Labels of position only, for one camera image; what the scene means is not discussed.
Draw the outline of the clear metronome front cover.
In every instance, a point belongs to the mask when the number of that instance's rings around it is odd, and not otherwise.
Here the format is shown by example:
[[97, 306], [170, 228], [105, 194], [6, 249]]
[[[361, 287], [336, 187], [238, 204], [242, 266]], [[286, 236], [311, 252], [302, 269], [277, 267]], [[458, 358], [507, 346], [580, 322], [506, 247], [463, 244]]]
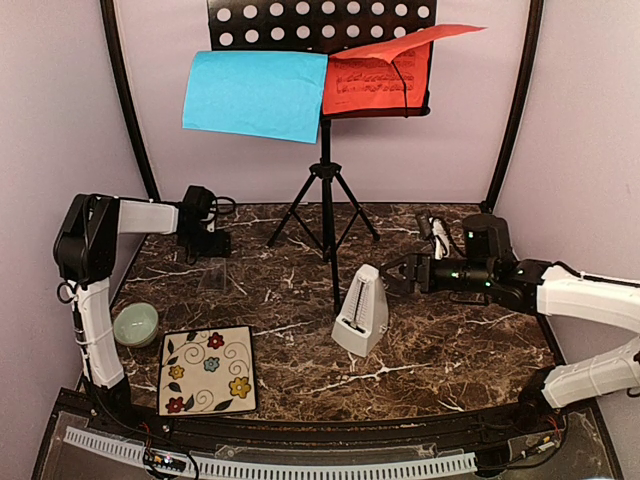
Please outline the clear metronome front cover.
[[229, 290], [228, 261], [226, 258], [211, 258], [204, 267], [198, 284], [199, 292], [227, 293]]

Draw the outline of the white metronome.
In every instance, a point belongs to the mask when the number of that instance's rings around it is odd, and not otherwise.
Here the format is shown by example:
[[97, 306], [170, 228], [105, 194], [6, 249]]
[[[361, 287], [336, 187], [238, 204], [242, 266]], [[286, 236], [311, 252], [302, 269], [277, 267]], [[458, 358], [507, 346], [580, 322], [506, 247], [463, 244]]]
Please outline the white metronome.
[[388, 330], [389, 310], [377, 268], [364, 264], [354, 275], [332, 331], [332, 339], [359, 357], [366, 357]]

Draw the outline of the blue sheet music page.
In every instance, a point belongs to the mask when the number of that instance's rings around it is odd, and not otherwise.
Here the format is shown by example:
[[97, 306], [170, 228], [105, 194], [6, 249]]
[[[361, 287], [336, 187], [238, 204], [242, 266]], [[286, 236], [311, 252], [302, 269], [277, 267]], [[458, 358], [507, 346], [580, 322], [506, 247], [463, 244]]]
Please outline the blue sheet music page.
[[314, 144], [327, 68], [322, 54], [199, 52], [189, 74], [182, 126]]

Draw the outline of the red sheet music page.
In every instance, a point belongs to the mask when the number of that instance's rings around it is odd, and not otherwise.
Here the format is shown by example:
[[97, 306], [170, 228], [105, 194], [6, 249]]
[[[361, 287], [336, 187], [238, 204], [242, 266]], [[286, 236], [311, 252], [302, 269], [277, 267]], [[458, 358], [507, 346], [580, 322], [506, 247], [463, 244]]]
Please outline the red sheet music page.
[[481, 30], [471, 25], [441, 24], [331, 55], [323, 114], [398, 109], [407, 115], [413, 109], [420, 110], [427, 96], [432, 44]]

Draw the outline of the black music stand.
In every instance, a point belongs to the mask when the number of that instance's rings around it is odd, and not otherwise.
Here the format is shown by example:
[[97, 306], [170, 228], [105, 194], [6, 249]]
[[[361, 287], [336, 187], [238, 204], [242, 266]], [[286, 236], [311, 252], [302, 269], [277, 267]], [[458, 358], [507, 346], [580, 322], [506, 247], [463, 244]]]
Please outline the black music stand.
[[[368, 43], [392, 40], [401, 32], [413, 33], [436, 23], [435, 1], [228, 1], [207, 3], [212, 50], [307, 51], [335, 54]], [[348, 113], [320, 115], [321, 156], [310, 166], [310, 174], [289, 206], [268, 246], [276, 243], [290, 218], [295, 218], [331, 265], [335, 311], [341, 307], [337, 251], [347, 234], [336, 236], [332, 183], [337, 181], [360, 218], [377, 241], [380, 235], [346, 184], [341, 166], [331, 160], [331, 125], [334, 119], [425, 116], [429, 97], [420, 106], [359, 109]], [[314, 181], [321, 182], [322, 234], [318, 239], [296, 212]]]

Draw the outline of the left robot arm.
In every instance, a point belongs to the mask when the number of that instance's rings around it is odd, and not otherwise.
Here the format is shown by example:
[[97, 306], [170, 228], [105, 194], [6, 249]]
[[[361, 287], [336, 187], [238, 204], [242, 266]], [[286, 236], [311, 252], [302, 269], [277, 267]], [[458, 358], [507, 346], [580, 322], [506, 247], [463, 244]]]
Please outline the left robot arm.
[[178, 202], [155, 202], [101, 194], [78, 194], [53, 247], [61, 283], [59, 301], [71, 306], [84, 375], [101, 391], [128, 384], [119, 360], [109, 303], [117, 242], [126, 234], [176, 235], [186, 258], [228, 257], [231, 237], [216, 221], [235, 201], [202, 186], [190, 186]]

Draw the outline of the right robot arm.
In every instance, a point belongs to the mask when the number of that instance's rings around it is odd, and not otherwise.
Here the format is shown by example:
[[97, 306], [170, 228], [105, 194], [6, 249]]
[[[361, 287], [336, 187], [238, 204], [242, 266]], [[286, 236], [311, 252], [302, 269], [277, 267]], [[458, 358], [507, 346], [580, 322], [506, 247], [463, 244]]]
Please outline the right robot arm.
[[[507, 222], [491, 214], [462, 221], [460, 258], [412, 253], [384, 264], [381, 276], [397, 292], [478, 293], [514, 312], [564, 316], [639, 330], [639, 284], [579, 272], [556, 261], [519, 260]], [[568, 365], [538, 370], [519, 395], [510, 424], [534, 432], [556, 410], [583, 399], [639, 386], [639, 341]]]

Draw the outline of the green ceramic bowl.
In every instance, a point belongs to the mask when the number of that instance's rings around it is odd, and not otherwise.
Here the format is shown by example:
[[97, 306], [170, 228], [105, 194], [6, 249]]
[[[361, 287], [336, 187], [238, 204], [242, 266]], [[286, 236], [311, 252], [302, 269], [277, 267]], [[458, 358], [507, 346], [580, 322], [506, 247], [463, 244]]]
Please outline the green ceramic bowl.
[[151, 304], [131, 304], [125, 307], [113, 322], [115, 340], [125, 347], [146, 347], [156, 338], [158, 323], [158, 312]]

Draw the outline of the square floral plate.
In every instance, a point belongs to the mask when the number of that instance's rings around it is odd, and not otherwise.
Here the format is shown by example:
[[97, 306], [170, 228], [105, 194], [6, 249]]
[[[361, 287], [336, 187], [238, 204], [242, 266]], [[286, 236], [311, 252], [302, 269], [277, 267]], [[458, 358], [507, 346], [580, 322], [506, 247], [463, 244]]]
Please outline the square floral plate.
[[164, 417], [254, 412], [258, 394], [247, 325], [163, 336], [157, 413]]

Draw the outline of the left black frame post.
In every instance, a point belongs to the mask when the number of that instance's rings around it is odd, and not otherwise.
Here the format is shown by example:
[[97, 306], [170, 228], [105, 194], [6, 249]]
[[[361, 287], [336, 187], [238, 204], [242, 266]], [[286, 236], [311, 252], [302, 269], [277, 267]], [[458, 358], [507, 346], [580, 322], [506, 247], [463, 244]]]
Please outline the left black frame post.
[[116, 15], [116, 2], [114, 0], [100, 0], [99, 4], [112, 75], [136, 166], [147, 197], [154, 201], [160, 201], [161, 195], [144, 144], [127, 75]]

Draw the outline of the black frame post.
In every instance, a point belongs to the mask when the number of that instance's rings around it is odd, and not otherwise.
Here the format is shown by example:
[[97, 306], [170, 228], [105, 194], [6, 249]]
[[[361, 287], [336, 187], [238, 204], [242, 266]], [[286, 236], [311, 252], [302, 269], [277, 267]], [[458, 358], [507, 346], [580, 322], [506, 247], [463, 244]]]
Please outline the black frame post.
[[515, 148], [517, 135], [525, 110], [530, 81], [534, 69], [541, 31], [544, 0], [531, 0], [513, 99], [504, 131], [503, 140], [485, 199], [480, 203], [483, 213], [493, 213], [506, 179]]
[[116, 2], [114, 0], [100, 0], [99, 4], [112, 75], [136, 166], [147, 197], [154, 201], [160, 201], [161, 195], [144, 144], [127, 75], [116, 15]]

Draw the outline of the right black frame post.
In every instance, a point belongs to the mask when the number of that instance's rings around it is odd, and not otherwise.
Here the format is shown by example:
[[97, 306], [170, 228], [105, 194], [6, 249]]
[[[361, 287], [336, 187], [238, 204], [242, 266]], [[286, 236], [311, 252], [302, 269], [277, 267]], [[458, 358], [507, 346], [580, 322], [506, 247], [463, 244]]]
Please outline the right black frame post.
[[480, 203], [483, 213], [493, 213], [506, 179], [515, 148], [517, 135], [525, 110], [530, 81], [534, 69], [541, 31], [544, 0], [531, 0], [513, 99], [504, 131], [503, 140], [485, 199]]

